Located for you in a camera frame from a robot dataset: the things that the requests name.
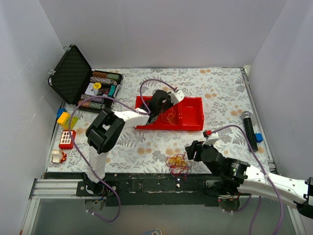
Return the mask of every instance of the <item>table surface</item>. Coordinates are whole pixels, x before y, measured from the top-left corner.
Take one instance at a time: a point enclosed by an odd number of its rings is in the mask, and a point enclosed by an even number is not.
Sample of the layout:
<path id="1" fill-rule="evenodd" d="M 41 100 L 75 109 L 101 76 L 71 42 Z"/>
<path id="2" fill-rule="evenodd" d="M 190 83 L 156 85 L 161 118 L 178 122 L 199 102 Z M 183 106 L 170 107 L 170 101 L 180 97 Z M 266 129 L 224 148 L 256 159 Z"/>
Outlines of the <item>table surface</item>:
<path id="1" fill-rule="evenodd" d="M 139 95 L 141 82 L 149 78 L 157 78 L 170 83 L 182 90 L 185 96 L 202 98 L 204 127 L 217 129 L 236 124 L 243 127 L 240 118 L 242 111 L 253 113 L 251 119 L 255 133 L 260 130 L 249 94 L 239 68 L 210 68 L 210 69 L 108 69 L 124 75 L 123 85 L 116 99 L 134 108 L 136 96 Z M 170 89 L 159 82 L 147 82 L 143 87 L 143 95 L 152 95 L 155 90 Z M 73 106 L 65 105 L 68 112 Z M 113 111 L 127 110 L 119 104 L 113 104 Z M 80 111 L 82 116 L 74 126 L 78 147 L 88 158 L 89 146 L 85 135 L 86 129 L 97 114 Z M 59 150 L 62 128 L 57 126 L 52 150 Z M 219 133 L 220 139 L 214 145 L 225 157 L 246 161 L 258 166 L 253 155 L 249 152 L 244 136 L 237 128 L 227 128 Z M 152 131 L 129 128 L 123 130 L 115 147 L 109 152 L 106 172 L 110 173 L 169 173 L 165 164 L 168 156 L 184 153 L 184 148 L 194 140 L 204 140 L 202 132 L 188 131 Z M 265 143 L 258 145 L 256 153 L 264 167 L 268 170 L 268 152 Z M 63 150 L 67 160 L 61 164 L 51 162 L 49 156 L 47 172 L 84 172 L 87 165 L 75 148 Z M 210 173 L 202 163 L 193 162 L 192 173 Z"/>

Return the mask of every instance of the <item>white enclosure wall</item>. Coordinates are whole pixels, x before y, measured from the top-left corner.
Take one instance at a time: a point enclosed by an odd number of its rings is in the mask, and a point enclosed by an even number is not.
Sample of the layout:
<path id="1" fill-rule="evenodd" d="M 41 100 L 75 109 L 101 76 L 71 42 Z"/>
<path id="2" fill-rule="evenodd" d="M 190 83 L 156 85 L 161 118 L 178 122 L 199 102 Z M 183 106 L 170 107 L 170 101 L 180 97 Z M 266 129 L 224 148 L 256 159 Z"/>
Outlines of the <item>white enclosure wall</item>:
<path id="1" fill-rule="evenodd" d="M 0 0 L 0 234 L 20 234 L 61 99 L 47 85 L 62 46 L 38 0 Z"/>
<path id="2" fill-rule="evenodd" d="M 250 72 L 252 96 L 281 174 L 313 176 L 313 1 L 288 0 Z M 312 220 L 302 218 L 307 234 Z"/>
<path id="3" fill-rule="evenodd" d="M 250 65 L 287 0 L 39 0 L 93 68 Z"/>

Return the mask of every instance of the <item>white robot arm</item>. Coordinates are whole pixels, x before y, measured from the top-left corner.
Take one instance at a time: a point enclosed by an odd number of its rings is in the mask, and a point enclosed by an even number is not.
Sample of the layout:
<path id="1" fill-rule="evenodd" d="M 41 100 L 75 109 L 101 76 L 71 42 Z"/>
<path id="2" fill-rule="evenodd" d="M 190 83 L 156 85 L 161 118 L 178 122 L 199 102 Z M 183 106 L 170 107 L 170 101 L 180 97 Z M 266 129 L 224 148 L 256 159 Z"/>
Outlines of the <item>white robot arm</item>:
<path id="1" fill-rule="evenodd" d="M 105 164 L 108 152 L 114 147 L 121 131 L 130 127 L 144 126 L 157 120 L 158 115 L 178 104 L 184 99 L 185 95 L 180 90 L 165 92 L 157 90 L 152 99 L 147 101 L 151 113 L 148 115 L 147 108 L 142 105 L 134 111 L 113 112 L 104 109 L 96 117 L 86 131 L 89 144 L 89 163 L 96 174 L 105 178 Z M 95 177 L 89 169 L 86 172 L 90 188 L 99 179 Z"/>
<path id="2" fill-rule="evenodd" d="M 264 173 L 255 166 L 246 162 L 225 158 L 214 148 L 213 144 L 219 139 L 217 133 L 207 134 L 204 131 L 205 141 L 193 141 L 186 147 L 188 159 L 196 162 L 202 161 L 213 175 L 221 176 L 221 181 L 215 182 L 211 190 L 223 194 L 249 193 L 272 200 L 278 200 L 277 195 L 267 177 L 276 186 L 282 202 L 299 213 L 313 218 L 313 178 L 308 180 L 295 180 L 277 174 Z"/>

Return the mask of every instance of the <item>red plastic tray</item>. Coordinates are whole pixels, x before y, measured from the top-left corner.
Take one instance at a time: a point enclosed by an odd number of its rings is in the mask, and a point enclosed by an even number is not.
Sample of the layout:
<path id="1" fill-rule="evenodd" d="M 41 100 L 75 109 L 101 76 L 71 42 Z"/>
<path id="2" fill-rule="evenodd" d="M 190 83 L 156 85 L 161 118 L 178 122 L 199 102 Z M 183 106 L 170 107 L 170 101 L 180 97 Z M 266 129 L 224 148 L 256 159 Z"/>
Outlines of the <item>red plastic tray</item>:
<path id="1" fill-rule="evenodd" d="M 150 100 L 151 96 L 144 96 L 145 101 Z M 140 96 L 136 98 L 136 108 L 142 105 Z M 175 117 L 172 120 L 173 124 L 163 121 L 161 115 L 158 119 L 147 126 L 137 126 L 136 129 L 144 130 L 177 130 L 177 131 L 202 131 L 204 115 L 201 97 L 185 97 L 184 100 L 172 109 L 175 111 Z"/>

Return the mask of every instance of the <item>black microphone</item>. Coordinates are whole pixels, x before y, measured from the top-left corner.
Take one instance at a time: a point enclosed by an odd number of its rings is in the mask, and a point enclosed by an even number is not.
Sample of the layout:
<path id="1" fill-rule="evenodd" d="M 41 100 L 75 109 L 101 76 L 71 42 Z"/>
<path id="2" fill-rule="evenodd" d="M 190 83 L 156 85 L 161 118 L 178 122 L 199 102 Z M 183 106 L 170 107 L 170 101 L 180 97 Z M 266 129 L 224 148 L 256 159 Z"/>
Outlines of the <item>black microphone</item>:
<path id="1" fill-rule="evenodd" d="M 248 137 L 249 143 L 254 152 L 257 152 L 258 145 L 256 143 L 256 137 L 253 131 L 252 121 L 251 121 L 251 113 L 249 111 L 244 111 L 241 114 L 241 119 L 244 121 L 246 136 Z"/>

